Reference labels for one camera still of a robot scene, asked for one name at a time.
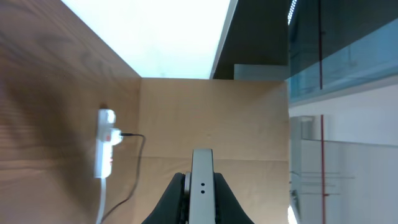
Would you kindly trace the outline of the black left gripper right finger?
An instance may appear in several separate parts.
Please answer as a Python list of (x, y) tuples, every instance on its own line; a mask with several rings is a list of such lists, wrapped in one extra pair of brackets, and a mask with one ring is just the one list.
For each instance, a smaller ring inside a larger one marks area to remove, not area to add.
[(214, 173), (216, 224), (254, 224), (221, 173)]

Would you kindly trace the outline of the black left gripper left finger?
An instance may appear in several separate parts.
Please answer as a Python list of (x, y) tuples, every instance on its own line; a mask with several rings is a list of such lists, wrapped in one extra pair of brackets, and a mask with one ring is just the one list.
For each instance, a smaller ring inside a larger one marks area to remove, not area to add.
[(185, 174), (176, 173), (157, 205), (142, 224), (180, 224), (184, 198)]

